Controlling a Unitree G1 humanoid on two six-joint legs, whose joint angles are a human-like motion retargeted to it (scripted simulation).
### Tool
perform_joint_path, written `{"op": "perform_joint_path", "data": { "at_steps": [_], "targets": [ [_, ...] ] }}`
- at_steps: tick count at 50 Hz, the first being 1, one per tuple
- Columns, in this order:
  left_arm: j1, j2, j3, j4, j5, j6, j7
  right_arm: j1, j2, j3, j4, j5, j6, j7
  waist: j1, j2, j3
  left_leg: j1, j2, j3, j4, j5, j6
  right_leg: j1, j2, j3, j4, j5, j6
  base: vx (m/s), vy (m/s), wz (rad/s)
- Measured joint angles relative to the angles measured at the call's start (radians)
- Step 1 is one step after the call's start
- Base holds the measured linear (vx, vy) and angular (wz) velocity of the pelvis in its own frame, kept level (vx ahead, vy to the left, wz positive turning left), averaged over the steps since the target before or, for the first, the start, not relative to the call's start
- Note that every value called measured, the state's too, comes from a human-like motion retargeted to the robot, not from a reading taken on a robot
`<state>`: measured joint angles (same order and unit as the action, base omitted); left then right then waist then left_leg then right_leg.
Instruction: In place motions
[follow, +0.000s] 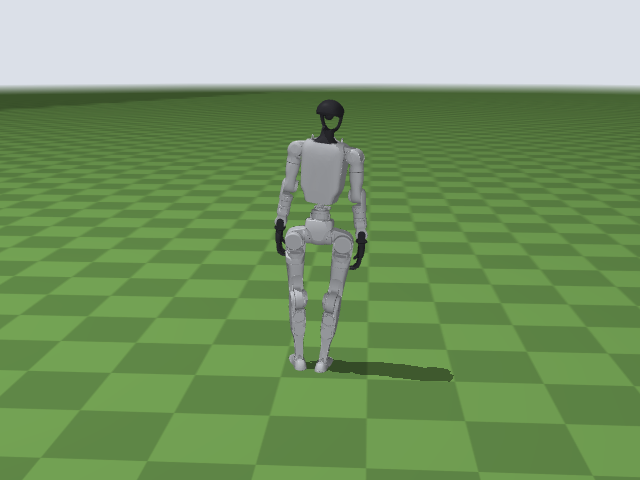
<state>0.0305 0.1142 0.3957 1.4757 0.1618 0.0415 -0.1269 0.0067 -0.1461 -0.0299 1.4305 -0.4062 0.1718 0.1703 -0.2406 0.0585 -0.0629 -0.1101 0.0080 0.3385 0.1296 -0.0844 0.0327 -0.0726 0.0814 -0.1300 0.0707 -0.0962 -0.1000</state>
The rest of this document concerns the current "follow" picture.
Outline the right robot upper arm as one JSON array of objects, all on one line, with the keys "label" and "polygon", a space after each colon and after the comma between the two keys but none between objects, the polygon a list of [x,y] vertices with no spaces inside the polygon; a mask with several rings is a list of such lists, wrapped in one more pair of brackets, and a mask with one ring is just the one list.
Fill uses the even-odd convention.
[{"label": "right robot upper arm", "polygon": [[365,156],[362,150],[350,146],[345,146],[344,152],[345,159],[350,164],[349,179],[351,189],[348,192],[348,199],[352,203],[361,203]]}]

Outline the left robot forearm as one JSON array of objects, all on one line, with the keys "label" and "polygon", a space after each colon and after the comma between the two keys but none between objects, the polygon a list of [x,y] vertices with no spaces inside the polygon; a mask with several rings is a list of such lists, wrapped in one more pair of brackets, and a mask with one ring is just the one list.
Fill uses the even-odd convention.
[{"label": "left robot forearm", "polygon": [[275,225],[278,219],[282,219],[284,221],[284,226],[287,224],[287,217],[290,212],[291,201],[293,200],[293,195],[290,192],[283,191],[285,184],[285,178],[282,181],[280,195],[279,195],[279,203],[277,208],[277,217],[275,219]]}]

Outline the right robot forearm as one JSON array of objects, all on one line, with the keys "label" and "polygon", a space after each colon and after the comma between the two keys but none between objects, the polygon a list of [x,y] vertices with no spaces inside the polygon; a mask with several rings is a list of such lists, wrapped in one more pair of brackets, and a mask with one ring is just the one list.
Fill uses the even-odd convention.
[{"label": "right robot forearm", "polygon": [[352,212],[353,212],[353,220],[354,220],[354,227],[356,229],[355,232],[355,236],[358,239],[358,233],[363,231],[365,233],[365,240],[368,237],[368,233],[366,231],[366,227],[367,227],[367,220],[366,220],[366,192],[363,189],[361,192],[361,203],[357,203],[356,205],[352,206]]}]

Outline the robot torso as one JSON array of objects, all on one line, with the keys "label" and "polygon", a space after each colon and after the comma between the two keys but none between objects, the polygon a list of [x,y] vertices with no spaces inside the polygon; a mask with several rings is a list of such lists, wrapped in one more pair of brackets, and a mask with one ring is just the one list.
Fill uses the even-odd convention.
[{"label": "robot torso", "polygon": [[[319,135],[320,136],[320,135]],[[313,138],[312,138],[313,137]],[[318,137],[316,137],[318,138]],[[344,147],[348,144],[314,142],[314,134],[305,140],[301,152],[301,188],[305,201],[316,203],[305,221],[305,243],[332,245],[334,219],[330,209],[345,185],[348,163]]]}]

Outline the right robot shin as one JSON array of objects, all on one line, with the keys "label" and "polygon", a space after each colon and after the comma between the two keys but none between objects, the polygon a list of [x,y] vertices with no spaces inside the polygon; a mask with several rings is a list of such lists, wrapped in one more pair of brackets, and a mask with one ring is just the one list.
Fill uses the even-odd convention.
[{"label": "right robot shin", "polygon": [[332,339],[335,335],[337,324],[339,320],[341,296],[337,296],[334,306],[334,312],[330,313],[326,310],[323,312],[321,321],[321,348],[319,355],[319,362],[324,358],[324,363],[327,363],[328,354]]}]

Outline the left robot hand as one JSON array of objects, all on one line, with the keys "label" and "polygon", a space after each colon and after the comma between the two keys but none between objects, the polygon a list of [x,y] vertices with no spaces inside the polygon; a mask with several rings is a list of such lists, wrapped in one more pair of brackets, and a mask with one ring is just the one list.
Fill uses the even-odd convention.
[{"label": "left robot hand", "polygon": [[283,230],[285,230],[286,225],[284,226],[284,221],[282,219],[278,219],[276,222],[276,225],[274,226],[274,228],[276,229],[276,234],[275,234],[275,240],[277,243],[277,252],[282,255],[285,256],[285,251],[284,248],[282,247],[282,242],[285,244],[285,240],[283,238]]}]

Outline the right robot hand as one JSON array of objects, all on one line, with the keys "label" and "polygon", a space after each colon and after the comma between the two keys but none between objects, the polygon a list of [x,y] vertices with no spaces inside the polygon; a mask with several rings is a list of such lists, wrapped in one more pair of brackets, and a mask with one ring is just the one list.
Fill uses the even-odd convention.
[{"label": "right robot hand", "polygon": [[357,261],[354,265],[349,266],[349,270],[355,270],[357,268],[359,268],[359,266],[361,265],[361,260],[364,256],[364,252],[365,252],[365,244],[367,243],[367,240],[365,240],[365,233],[363,231],[358,233],[358,239],[356,239],[356,243],[358,243],[358,252],[357,254],[353,257],[353,259],[355,260],[357,258]]}]

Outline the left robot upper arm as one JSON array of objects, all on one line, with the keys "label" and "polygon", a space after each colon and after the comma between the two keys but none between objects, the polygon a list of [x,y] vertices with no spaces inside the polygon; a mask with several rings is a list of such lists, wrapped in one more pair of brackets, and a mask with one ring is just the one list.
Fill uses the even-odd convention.
[{"label": "left robot upper arm", "polygon": [[291,142],[288,146],[288,156],[285,169],[286,178],[283,191],[291,193],[297,191],[299,181],[296,180],[296,177],[301,164],[301,152],[304,142],[305,140],[297,140]]}]

